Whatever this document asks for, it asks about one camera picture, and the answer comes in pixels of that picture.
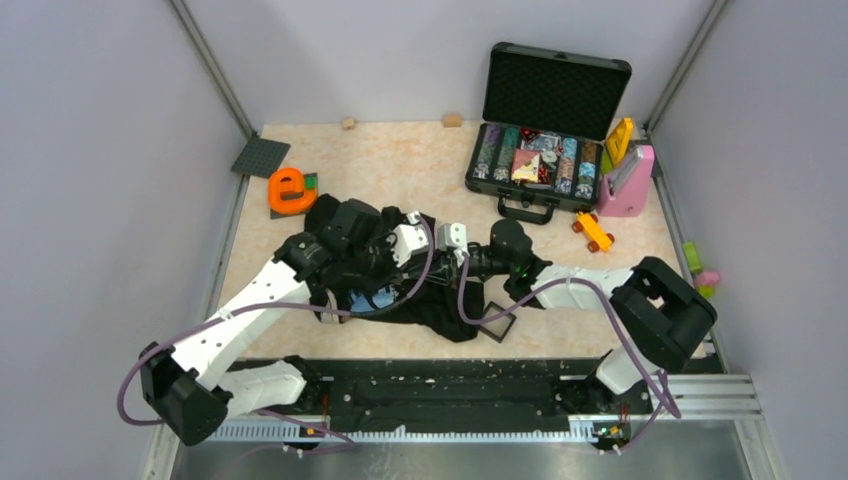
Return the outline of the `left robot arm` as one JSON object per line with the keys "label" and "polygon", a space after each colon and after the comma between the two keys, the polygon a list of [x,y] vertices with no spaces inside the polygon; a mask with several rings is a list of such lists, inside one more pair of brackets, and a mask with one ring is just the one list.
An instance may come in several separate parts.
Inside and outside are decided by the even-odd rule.
{"label": "left robot arm", "polygon": [[437,228],[419,211],[378,210],[357,199],[320,195],[302,231],[289,236],[247,285],[215,315],[139,354],[117,398],[138,377],[142,397],[182,444],[207,440],[227,420],[270,406],[308,413],[320,386],[307,364],[289,356],[234,371],[232,365],[270,327],[292,311],[318,319],[374,320],[406,305],[425,282],[437,250]]}

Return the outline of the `black printed t-shirt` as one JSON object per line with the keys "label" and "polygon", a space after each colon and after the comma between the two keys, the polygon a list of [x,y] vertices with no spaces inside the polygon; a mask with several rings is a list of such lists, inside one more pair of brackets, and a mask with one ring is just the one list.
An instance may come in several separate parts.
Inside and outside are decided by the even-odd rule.
{"label": "black printed t-shirt", "polygon": [[356,199],[341,202],[330,194],[321,194],[306,214],[304,229],[321,237],[338,222],[352,222],[356,215],[364,219],[355,221],[354,239],[348,243],[348,252],[341,262],[320,275],[322,293],[313,300],[324,302],[334,298],[338,309],[349,311],[354,318],[422,325],[455,343],[475,339],[478,329],[464,323],[457,311],[457,287],[425,280],[414,290],[420,277],[416,272],[398,282],[394,277],[366,279],[357,274],[357,247],[404,222],[406,216],[398,207],[378,211]]}

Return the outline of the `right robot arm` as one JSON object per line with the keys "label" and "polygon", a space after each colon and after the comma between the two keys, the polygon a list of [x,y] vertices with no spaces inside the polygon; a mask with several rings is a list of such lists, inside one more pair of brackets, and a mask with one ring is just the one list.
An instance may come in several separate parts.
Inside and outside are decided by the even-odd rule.
{"label": "right robot arm", "polygon": [[513,305],[474,318],[457,307],[467,324],[482,326],[522,307],[603,312],[620,341],[592,373],[586,385],[589,404],[612,412],[636,383],[654,374],[681,371],[715,325],[711,303],[665,261],[646,256],[623,269],[567,267],[533,252],[532,240],[514,220],[500,220],[486,246],[472,246],[461,223],[445,224],[433,236],[458,273],[463,298],[474,275],[504,275]]}

